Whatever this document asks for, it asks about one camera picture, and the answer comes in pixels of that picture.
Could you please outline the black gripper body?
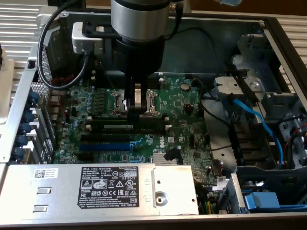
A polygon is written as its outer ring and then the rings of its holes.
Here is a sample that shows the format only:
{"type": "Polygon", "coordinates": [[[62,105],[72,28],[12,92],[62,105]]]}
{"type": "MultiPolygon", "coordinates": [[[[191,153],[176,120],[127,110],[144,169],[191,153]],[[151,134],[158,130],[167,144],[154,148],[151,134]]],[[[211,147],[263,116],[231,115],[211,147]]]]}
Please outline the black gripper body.
{"type": "Polygon", "coordinates": [[[126,73],[148,76],[162,65],[165,48],[163,36],[149,42],[132,42],[124,39],[114,41],[114,66],[126,73]]]}

